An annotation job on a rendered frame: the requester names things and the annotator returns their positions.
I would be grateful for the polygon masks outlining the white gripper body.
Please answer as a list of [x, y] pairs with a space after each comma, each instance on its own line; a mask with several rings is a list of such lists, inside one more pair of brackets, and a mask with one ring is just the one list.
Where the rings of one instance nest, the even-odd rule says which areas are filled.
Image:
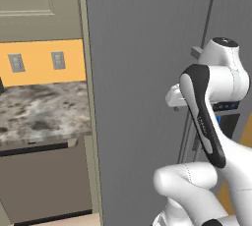
[[187, 105], [182, 93], [180, 91], [179, 84], [173, 85], [168, 91], [165, 101], [169, 107], [184, 107]]

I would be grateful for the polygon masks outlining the grey freezer door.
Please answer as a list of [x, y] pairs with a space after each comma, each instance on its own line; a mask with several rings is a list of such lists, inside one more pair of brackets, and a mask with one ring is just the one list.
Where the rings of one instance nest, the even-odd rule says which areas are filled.
[[151, 226], [153, 175], [176, 162], [187, 111], [165, 96], [192, 63], [210, 0], [87, 0], [104, 226]]

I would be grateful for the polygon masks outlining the grey fridge door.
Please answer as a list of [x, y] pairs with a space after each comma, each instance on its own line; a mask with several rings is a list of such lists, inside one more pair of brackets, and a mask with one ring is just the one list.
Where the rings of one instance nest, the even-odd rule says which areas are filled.
[[[214, 0], [206, 40], [215, 36], [229, 37], [240, 45], [242, 65], [252, 80], [252, 0]], [[233, 137], [252, 148], [252, 86], [239, 111]]]

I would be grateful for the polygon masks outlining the grey wall socket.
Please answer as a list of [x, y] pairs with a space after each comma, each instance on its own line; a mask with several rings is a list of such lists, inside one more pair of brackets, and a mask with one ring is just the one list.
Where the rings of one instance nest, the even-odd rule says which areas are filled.
[[19, 72], [24, 72], [25, 71], [25, 66], [24, 62], [22, 59], [22, 54], [21, 53], [13, 53], [8, 55], [12, 71], [14, 73], [19, 73]]
[[64, 52], [63, 51], [54, 51], [51, 53], [53, 69], [54, 70], [63, 70], [65, 68]]

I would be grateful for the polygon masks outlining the beige tall side panel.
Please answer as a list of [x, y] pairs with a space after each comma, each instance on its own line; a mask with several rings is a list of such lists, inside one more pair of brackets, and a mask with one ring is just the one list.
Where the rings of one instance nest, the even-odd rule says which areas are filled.
[[91, 128], [92, 128], [91, 134], [89, 136], [84, 137], [84, 143], [87, 156], [88, 173], [90, 178], [93, 213], [97, 213], [99, 215], [100, 226], [103, 226], [100, 175], [98, 166], [98, 150], [96, 142], [95, 98], [94, 98], [94, 84], [93, 84], [87, 0], [79, 0], [79, 6], [80, 6], [80, 22], [82, 27], [83, 50], [85, 56], [85, 70], [86, 70]]

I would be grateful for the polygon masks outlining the brown dishwasher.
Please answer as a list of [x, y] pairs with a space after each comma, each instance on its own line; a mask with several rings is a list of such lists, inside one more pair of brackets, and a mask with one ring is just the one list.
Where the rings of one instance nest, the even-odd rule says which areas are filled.
[[84, 141], [0, 158], [0, 200], [13, 223], [93, 210]]

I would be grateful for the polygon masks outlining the beige upper cupboard door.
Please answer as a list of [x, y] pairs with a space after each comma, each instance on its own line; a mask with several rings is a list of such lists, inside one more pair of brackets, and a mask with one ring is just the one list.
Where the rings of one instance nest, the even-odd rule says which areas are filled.
[[0, 0], [0, 42], [80, 37], [79, 0]]

